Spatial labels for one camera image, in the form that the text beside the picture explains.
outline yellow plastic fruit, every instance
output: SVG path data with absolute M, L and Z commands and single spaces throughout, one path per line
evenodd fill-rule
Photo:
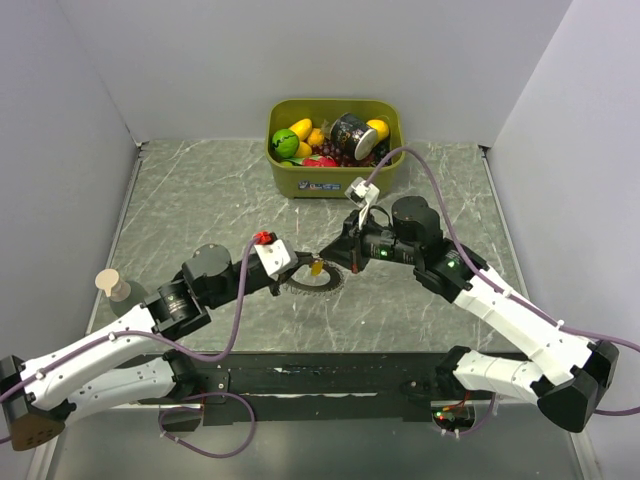
M 311 147 L 308 143 L 300 142 L 298 150 L 293 154 L 295 158 L 307 158 L 311 156 Z
M 303 118 L 299 122 L 296 122 L 293 125 L 291 125 L 289 127 L 289 130 L 292 130 L 296 135 L 298 135 L 298 138 L 300 139 L 300 141 L 304 142 L 309 136 L 309 134 L 311 133 L 312 128 L 313 128 L 313 125 L 311 125 L 311 119 Z
M 376 145 L 389 136 L 389 125 L 382 120 L 378 120 L 377 118 L 369 120 L 367 125 L 378 132 L 378 141 L 376 142 Z
M 312 147 L 314 145 L 322 145 L 324 142 L 324 133 L 319 128 L 314 128 L 311 130 L 311 133 L 307 137 L 307 143 Z

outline olive green plastic bin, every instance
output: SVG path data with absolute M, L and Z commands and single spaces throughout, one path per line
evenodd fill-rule
M 373 167 L 300 167 L 283 166 L 271 149 L 271 137 L 281 128 L 289 128 L 298 120 L 310 118 L 314 127 L 323 121 L 333 123 L 345 113 L 353 113 L 363 121 L 373 118 L 389 125 L 391 149 L 404 144 L 400 117 L 395 108 L 379 100 L 353 98 L 296 98 L 285 100 L 271 110 L 267 130 L 267 158 L 273 171 L 276 187 L 289 198 L 346 198 L 344 191 L 357 177 L 367 178 Z M 375 184 L 380 194 L 391 189 L 393 177 L 404 160 L 404 152 L 393 157 L 391 165 L 376 176 Z

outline gray table surface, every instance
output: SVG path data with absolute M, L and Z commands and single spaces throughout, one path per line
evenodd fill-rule
M 434 170 L 461 240 L 519 288 L 481 151 L 471 144 L 413 146 Z M 277 232 L 297 250 L 318 251 L 353 209 L 346 199 L 283 197 L 260 141 L 153 141 L 143 146 L 141 158 L 112 266 L 147 289 L 171 280 L 205 243 L 222 244 L 239 260 L 259 230 Z M 379 204 L 389 208 L 405 195 L 422 195 L 437 206 L 426 176 L 410 157 Z M 221 349 L 234 309 L 235 302 L 211 312 L 212 322 L 183 343 L 200 351 Z M 114 319 L 101 298 L 92 330 Z M 343 289 L 333 296 L 251 295 L 236 350 L 441 352 L 454 345 L 514 350 L 474 316 L 424 289 L 411 268 L 371 262 L 361 274 L 347 273 Z
M 485 409 L 480 407 L 478 414 Z M 501 405 L 498 416 L 460 441 L 433 425 L 400 419 L 260 422 L 237 457 L 213 460 L 158 439 L 158 412 L 119 409 L 73 425 L 62 437 L 49 480 L 577 480 L 583 475 L 569 434 L 531 405 Z M 186 441 L 228 452 L 247 423 L 200 427 Z

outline white cable connector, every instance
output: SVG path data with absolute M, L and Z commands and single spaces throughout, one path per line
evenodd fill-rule
M 358 177 L 351 182 L 351 185 L 349 185 L 344 194 L 360 209 L 358 228 L 362 230 L 362 227 L 367 220 L 367 216 L 369 215 L 369 210 L 378 201 L 380 189 L 373 183 L 365 185 L 365 179 Z
M 281 239 L 268 245 L 256 245 L 255 249 L 265 272 L 274 279 L 298 263 L 293 247 Z

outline red clip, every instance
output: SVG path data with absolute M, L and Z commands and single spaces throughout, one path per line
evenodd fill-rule
M 256 242 L 256 245 L 268 245 L 270 243 L 273 243 L 275 240 L 273 238 L 273 234 L 267 232 L 266 230 L 263 230 L 262 232 L 258 232 L 256 233 L 253 238 L 257 238 L 258 241 Z

